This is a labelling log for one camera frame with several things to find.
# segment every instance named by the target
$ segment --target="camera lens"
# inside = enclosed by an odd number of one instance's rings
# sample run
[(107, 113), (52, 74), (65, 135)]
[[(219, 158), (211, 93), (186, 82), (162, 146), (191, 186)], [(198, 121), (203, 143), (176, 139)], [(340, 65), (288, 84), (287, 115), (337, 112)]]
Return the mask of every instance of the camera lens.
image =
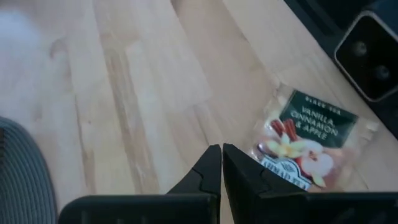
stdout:
[(366, 55), (368, 52), (368, 48), (366, 47), (366, 44), (362, 41), (357, 41), (353, 44), (353, 53), (357, 57), (362, 57)]
[(374, 75), (378, 80), (386, 81), (390, 78), (390, 70), (384, 65), (379, 65), (374, 69)]

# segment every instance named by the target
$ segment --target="plastic wrapper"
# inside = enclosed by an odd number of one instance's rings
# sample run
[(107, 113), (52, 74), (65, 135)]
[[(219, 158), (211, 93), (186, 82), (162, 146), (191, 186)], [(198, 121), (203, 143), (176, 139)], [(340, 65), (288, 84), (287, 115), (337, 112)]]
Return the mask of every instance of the plastic wrapper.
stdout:
[(378, 124), (281, 84), (249, 141), (249, 155), (310, 192), (340, 191)]

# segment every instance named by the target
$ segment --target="tea packet label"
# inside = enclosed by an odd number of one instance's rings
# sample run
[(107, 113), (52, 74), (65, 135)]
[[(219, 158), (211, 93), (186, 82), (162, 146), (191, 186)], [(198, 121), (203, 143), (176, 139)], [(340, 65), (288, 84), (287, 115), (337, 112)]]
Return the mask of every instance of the tea packet label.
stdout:
[(279, 116), (292, 119), (297, 135), (325, 147), (341, 148), (358, 117), (339, 107), (295, 90)]
[(337, 106), (293, 91), (279, 119), (269, 121), (276, 137), (258, 145), (260, 163), (289, 182), (308, 190), (336, 180), (336, 159), (358, 117)]

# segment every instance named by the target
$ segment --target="vanilla flower illustration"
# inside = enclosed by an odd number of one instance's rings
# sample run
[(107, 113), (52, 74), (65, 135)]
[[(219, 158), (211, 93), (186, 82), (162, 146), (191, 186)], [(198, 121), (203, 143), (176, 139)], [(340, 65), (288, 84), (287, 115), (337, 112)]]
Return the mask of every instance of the vanilla flower illustration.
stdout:
[(280, 143), (276, 141), (267, 141), (266, 146), (278, 157), (289, 157), (292, 159), (300, 157), (305, 149), (304, 141), (290, 142), (290, 138), (283, 133)]

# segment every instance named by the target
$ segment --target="light wood grain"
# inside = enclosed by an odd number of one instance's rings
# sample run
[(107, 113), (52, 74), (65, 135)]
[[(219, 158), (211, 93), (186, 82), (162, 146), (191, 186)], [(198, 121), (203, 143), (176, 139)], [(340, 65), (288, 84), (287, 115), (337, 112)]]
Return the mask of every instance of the light wood grain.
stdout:
[[(210, 144), (244, 147), (280, 82), (377, 121), (282, 0), (0, 3), (0, 116), (40, 146), (59, 210), (167, 192)], [(398, 190), (397, 148), (381, 125), (346, 190)]]

